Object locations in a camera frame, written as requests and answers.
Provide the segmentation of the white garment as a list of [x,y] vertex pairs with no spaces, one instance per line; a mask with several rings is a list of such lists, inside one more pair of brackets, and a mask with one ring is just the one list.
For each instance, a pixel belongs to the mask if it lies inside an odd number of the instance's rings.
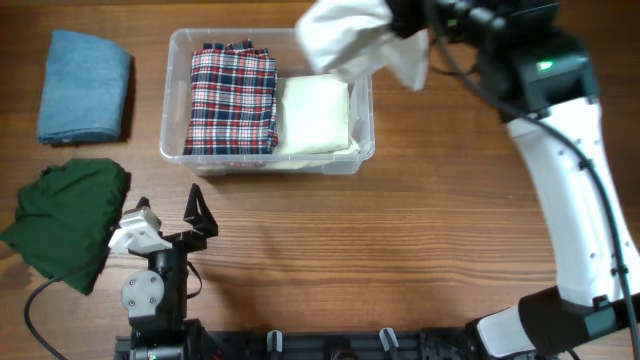
[[429,36],[419,30],[407,39],[389,28],[383,0],[319,0],[297,21],[295,36],[316,74],[354,81],[386,67],[412,91],[424,88]]

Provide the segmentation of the plaid shirt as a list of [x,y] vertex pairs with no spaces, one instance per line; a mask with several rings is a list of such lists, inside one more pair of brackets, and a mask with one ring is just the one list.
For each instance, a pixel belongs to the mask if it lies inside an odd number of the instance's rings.
[[205,43],[191,58],[185,155],[268,155],[278,144],[276,60],[249,39]]

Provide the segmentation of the cream cloth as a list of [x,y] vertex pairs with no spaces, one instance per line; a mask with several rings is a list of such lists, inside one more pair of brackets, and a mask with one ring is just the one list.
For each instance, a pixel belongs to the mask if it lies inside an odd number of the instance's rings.
[[330,75],[277,80],[278,144],[268,155],[355,154],[348,85]]

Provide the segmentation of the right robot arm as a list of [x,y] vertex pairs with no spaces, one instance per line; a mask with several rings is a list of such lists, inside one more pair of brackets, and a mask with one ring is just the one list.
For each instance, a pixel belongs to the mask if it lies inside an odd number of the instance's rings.
[[639,337],[639,253],[602,141],[588,51],[554,23],[555,1],[393,1],[392,30],[432,28],[477,50],[451,70],[500,114],[531,175],[552,241],[553,287],[459,328],[421,333],[426,359],[555,359],[628,330]]

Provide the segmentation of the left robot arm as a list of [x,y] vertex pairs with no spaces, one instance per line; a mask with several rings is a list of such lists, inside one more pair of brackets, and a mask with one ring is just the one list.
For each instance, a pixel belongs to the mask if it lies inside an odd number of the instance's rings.
[[123,213],[109,247],[147,260],[147,268],[131,275],[121,289],[131,335],[118,337],[116,359],[221,359],[221,348],[198,319],[187,317],[187,301],[200,294],[187,290],[190,274],[200,274],[188,260],[218,235],[218,225],[201,189],[193,184],[183,220],[192,228],[165,235],[149,200]]

